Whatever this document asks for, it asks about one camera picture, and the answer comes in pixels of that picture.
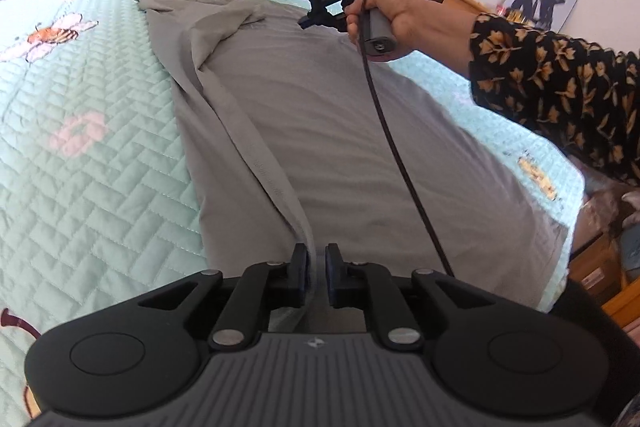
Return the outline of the right forearm floral sleeve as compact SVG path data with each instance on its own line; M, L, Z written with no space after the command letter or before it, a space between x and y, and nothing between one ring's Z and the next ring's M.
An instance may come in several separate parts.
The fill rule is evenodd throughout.
M477 105L611 179L638 185L638 54L488 14L477 17L470 50Z

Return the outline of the person's right hand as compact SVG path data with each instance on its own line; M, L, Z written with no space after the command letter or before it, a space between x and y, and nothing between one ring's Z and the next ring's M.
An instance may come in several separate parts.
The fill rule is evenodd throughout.
M395 61L419 51L460 76L469 77L474 14L430 0L371 0L370 4L390 20L398 42L394 53L372 57L372 61ZM356 0L344 9L349 39L355 44L359 42L361 5L362 1Z

